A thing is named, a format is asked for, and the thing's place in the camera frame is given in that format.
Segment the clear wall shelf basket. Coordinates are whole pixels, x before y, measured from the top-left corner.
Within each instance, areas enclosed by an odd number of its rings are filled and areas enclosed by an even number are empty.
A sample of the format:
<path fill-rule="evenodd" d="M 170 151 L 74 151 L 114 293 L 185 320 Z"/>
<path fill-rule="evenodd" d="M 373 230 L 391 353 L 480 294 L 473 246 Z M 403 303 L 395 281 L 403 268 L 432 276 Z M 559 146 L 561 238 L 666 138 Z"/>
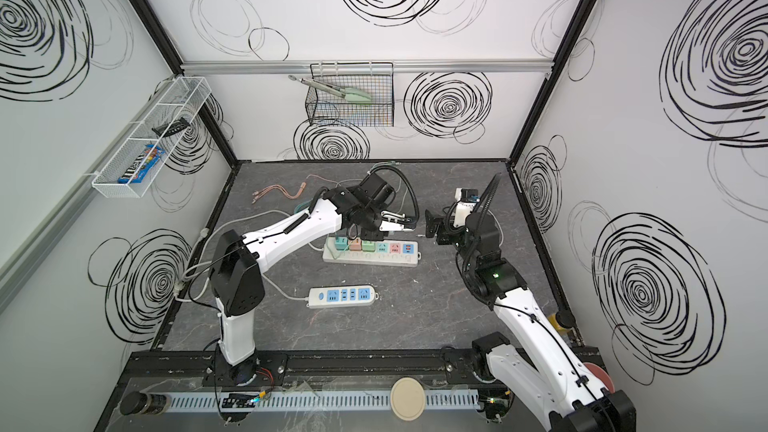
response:
<path fill-rule="evenodd" d="M 211 96 L 211 89 L 202 77 L 175 77 L 165 83 L 153 96 L 130 133 L 92 179 L 92 188 L 109 199 L 138 199 L 143 197 L 158 175 L 170 169 L 182 175 L 200 170 L 210 157 L 210 135 L 199 113 Z M 152 131 L 180 117 L 190 122 L 185 131 L 159 139 Z M 132 164 L 145 145 L 157 145 L 165 150 L 163 158 L 150 170 L 141 183 L 118 184 L 118 178 Z"/>

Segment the beige round lid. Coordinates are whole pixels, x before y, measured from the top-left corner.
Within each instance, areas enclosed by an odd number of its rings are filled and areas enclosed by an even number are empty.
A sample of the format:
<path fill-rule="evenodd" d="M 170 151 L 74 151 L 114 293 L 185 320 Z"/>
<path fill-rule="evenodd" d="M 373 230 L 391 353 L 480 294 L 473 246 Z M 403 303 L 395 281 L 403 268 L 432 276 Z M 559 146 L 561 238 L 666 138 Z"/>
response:
<path fill-rule="evenodd" d="M 396 381 L 390 391 L 390 408 L 399 419 L 412 422 L 426 410 L 426 393 L 414 378 L 403 377 Z"/>

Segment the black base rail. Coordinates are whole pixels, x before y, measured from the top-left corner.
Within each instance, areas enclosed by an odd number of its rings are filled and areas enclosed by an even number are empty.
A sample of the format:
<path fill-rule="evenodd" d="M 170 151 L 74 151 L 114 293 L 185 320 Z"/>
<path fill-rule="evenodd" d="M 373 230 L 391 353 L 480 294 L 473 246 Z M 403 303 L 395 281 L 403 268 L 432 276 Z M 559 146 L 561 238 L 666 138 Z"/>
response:
<path fill-rule="evenodd" d="M 149 350 L 133 353 L 120 378 L 198 377 L 206 385 L 233 385 L 234 377 L 283 385 L 300 378 L 345 376 L 416 376 L 450 385 L 480 384 L 490 378 L 479 354 L 471 348 L 384 350 L 261 350 L 232 366 L 220 353 Z"/>

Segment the teal plug adapter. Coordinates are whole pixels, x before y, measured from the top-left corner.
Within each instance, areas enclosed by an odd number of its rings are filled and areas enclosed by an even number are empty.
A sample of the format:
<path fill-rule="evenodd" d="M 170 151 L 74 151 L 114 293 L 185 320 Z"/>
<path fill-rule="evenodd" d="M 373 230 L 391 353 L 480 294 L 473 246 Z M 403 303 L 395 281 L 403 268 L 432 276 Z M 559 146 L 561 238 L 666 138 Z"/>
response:
<path fill-rule="evenodd" d="M 346 237 L 335 237 L 334 247 L 337 251 L 347 251 L 349 249 L 349 239 Z"/>

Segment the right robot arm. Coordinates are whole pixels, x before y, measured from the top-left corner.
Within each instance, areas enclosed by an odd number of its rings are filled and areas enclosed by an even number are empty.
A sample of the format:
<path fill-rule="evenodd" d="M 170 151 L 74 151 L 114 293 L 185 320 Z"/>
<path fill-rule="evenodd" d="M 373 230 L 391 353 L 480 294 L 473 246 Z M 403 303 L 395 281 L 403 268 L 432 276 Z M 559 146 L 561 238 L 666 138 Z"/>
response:
<path fill-rule="evenodd" d="M 503 257 L 499 228 L 487 212 L 475 209 L 461 228 L 428 213 L 425 234 L 455 247 L 465 286 L 519 343 L 513 346 L 500 336 L 476 341 L 480 377 L 502 382 L 547 431 L 636 430 L 630 398 L 610 391 L 555 330 L 522 275 Z"/>

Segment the blue candy packet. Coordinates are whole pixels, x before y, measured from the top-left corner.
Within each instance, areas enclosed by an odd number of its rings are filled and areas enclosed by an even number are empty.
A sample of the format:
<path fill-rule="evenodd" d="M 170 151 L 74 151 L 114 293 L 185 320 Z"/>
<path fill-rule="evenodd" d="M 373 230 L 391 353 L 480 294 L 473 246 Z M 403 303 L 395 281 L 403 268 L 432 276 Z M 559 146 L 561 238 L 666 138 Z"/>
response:
<path fill-rule="evenodd" d="M 132 164 L 118 178 L 118 184 L 141 183 L 150 170 L 163 158 L 165 150 L 157 145 L 147 144 Z"/>

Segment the pink plug adapter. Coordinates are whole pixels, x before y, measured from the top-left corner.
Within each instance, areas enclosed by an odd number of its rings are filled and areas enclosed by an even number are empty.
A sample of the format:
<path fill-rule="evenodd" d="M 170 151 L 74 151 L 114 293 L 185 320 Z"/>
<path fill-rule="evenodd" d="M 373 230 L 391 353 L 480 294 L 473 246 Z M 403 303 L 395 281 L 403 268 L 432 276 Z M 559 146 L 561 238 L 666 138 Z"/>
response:
<path fill-rule="evenodd" d="M 360 238 L 355 238 L 348 242 L 349 250 L 351 252 L 362 252 L 363 251 L 363 240 Z"/>

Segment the short blue power strip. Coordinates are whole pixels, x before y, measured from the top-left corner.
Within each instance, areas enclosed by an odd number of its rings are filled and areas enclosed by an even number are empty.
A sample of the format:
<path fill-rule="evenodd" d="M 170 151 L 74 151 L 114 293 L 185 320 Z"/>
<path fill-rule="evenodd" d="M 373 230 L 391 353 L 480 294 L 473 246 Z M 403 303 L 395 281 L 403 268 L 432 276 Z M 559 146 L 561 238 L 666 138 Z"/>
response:
<path fill-rule="evenodd" d="M 307 297 L 310 309 L 364 307 L 372 305 L 379 298 L 372 285 L 347 285 L 311 288 Z"/>

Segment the green tongs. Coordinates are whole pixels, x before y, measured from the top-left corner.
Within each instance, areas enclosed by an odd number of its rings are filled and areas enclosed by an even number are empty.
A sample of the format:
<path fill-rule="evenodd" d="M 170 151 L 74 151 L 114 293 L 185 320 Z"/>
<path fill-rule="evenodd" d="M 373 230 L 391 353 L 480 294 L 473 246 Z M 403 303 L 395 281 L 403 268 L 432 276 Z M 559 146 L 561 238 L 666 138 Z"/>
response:
<path fill-rule="evenodd" d="M 314 79 L 299 78 L 294 75 L 289 75 L 288 78 L 291 81 L 300 82 L 307 87 L 326 92 L 334 97 L 343 99 L 348 103 L 371 104 L 373 102 L 373 97 L 370 94 L 357 88 L 326 84 Z"/>

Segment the yellow block with black cap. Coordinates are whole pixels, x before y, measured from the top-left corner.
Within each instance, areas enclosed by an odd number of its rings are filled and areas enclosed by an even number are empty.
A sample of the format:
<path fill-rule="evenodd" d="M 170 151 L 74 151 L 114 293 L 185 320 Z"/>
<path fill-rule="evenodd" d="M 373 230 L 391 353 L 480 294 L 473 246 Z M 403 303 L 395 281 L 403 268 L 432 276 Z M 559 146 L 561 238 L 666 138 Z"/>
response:
<path fill-rule="evenodd" d="M 570 310 L 559 310 L 548 316 L 552 327 L 561 335 L 568 334 L 576 326 L 576 319 Z"/>

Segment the dark jar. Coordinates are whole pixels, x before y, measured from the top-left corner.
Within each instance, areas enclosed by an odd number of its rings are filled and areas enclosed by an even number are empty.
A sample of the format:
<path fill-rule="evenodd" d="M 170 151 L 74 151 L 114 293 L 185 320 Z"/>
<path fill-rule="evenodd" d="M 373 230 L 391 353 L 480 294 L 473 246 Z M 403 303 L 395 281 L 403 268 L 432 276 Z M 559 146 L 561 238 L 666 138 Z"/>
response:
<path fill-rule="evenodd" d="M 133 391 L 126 394 L 119 405 L 123 416 L 160 415 L 171 405 L 171 398 L 166 394 Z"/>

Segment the long colourful power strip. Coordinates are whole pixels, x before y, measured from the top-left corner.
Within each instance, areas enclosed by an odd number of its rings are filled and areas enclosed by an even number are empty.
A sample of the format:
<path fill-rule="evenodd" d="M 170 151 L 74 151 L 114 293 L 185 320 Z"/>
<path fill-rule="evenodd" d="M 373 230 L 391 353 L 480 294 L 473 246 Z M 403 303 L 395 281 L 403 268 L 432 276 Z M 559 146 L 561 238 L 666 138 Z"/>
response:
<path fill-rule="evenodd" d="M 329 237 L 322 259 L 327 263 L 416 267 L 421 259 L 418 244 L 413 241 L 364 241 L 359 238 Z"/>

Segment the pink cup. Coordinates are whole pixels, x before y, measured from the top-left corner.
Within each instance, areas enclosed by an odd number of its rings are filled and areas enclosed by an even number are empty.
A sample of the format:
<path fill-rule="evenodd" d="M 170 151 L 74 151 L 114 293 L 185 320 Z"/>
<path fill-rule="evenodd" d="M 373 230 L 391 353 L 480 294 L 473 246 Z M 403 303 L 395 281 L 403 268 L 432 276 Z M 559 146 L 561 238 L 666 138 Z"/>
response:
<path fill-rule="evenodd" d="M 607 390 L 610 393 L 615 392 L 614 383 L 605 369 L 591 362 L 585 362 L 584 365 L 595 377 L 597 377 L 604 384 L 604 386 L 607 388 Z"/>

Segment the black remote control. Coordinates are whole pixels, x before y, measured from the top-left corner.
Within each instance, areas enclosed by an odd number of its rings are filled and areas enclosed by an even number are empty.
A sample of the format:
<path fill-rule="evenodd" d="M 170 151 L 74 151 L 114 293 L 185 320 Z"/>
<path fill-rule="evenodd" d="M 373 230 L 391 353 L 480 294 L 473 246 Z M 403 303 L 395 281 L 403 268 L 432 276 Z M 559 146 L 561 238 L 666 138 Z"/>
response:
<path fill-rule="evenodd" d="M 184 117 L 180 117 L 176 120 L 168 122 L 166 124 L 158 125 L 152 128 L 152 131 L 159 139 L 171 137 L 178 133 L 185 131 L 190 127 L 190 122 Z"/>

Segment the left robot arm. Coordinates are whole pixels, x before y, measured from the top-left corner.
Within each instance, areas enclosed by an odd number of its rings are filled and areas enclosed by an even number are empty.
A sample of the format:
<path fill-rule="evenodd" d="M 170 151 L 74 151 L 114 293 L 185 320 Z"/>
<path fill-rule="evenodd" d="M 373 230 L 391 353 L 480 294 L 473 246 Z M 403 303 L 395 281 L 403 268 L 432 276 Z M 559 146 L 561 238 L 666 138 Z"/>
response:
<path fill-rule="evenodd" d="M 316 239 L 345 231 L 352 239 L 379 242 L 412 231 L 421 217 L 414 188 L 391 164 L 372 167 L 350 187 L 323 186 L 306 209 L 265 228 L 218 240 L 209 273 L 221 337 L 217 343 L 232 372 L 255 367 L 255 309 L 265 296 L 264 274 Z"/>

